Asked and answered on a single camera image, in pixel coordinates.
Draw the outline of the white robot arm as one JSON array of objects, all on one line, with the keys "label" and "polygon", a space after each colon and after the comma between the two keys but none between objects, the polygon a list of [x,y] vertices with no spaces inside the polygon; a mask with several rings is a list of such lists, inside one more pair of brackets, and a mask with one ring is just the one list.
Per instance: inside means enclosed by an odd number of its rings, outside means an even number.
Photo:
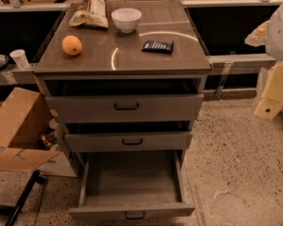
[{"label": "white robot arm", "polygon": [[276,60],[283,60],[283,3],[270,18],[266,30],[265,50]]}]

